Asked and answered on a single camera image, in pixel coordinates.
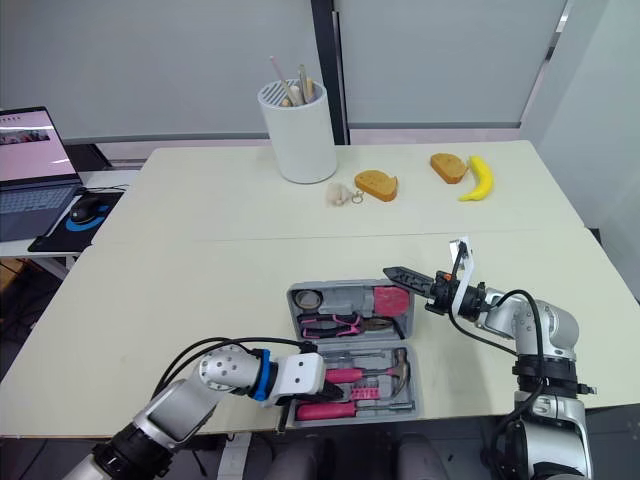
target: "computer mouse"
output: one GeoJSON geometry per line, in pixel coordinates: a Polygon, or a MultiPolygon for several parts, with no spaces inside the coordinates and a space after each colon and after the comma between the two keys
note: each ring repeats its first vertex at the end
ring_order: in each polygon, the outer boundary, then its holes
{"type": "Polygon", "coordinates": [[[87,223],[98,216],[102,206],[97,198],[81,198],[71,207],[69,218],[73,223],[87,223]]]}

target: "open tool case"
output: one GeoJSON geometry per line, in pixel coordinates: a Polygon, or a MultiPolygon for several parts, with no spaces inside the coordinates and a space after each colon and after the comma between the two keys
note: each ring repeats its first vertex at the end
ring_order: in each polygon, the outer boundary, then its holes
{"type": "Polygon", "coordinates": [[[326,379],[344,392],[331,403],[294,400],[289,424],[315,427],[418,417],[417,362],[405,340],[413,332],[413,294],[388,280],[305,282],[291,286],[287,302],[298,339],[318,345],[326,379]],[[318,405],[324,406],[320,414],[318,405]]]}

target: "laptop screen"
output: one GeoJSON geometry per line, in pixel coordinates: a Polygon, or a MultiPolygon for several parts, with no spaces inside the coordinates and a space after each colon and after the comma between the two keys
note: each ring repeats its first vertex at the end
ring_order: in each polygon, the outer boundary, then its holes
{"type": "Polygon", "coordinates": [[[0,182],[47,181],[75,173],[45,109],[0,111],[0,182]]]}

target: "bread slice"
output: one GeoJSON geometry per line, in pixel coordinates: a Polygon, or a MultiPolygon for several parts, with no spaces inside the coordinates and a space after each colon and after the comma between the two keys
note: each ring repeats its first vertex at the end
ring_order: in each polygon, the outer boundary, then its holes
{"type": "Polygon", "coordinates": [[[431,156],[431,167],[447,183],[458,183],[464,177],[467,166],[451,153],[436,153],[431,156]]]}
{"type": "Polygon", "coordinates": [[[356,187],[363,192],[379,198],[383,202],[390,202],[398,194],[398,179],[390,177],[380,170],[365,170],[356,175],[356,187]]]}

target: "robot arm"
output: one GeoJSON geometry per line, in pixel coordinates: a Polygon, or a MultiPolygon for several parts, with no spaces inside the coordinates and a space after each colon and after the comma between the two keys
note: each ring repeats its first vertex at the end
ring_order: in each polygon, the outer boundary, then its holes
{"type": "Polygon", "coordinates": [[[268,350],[227,345],[200,358],[191,375],[163,389],[109,443],[99,444],[66,480],[153,479],[205,424],[227,394],[248,395],[265,406],[292,398],[335,400],[342,391],[325,382],[317,353],[270,360],[268,350]]]}
{"type": "Polygon", "coordinates": [[[516,410],[505,417],[504,432],[500,425],[492,439],[492,450],[497,451],[497,436],[505,434],[505,453],[492,460],[500,478],[547,479],[562,474],[593,478],[584,405],[577,394],[595,393],[595,389],[577,380],[575,318],[547,302],[531,299],[536,307],[534,315],[529,299],[515,292],[505,294],[486,288],[484,283],[469,285],[473,257],[466,242],[468,239],[452,242],[452,273],[439,271],[431,278],[404,267],[386,268],[384,273],[393,283],[427,298],[427,310],[449,314],[454,323],[453,317],[459,314],[480,329],[515,340],[516,410]],[[459,268],[464,270],[460,280],[459,268]],[[539,317],[540,339],[535,316],[539,317]],[[530,405],[518,413],[525,402],[530,405]]]}

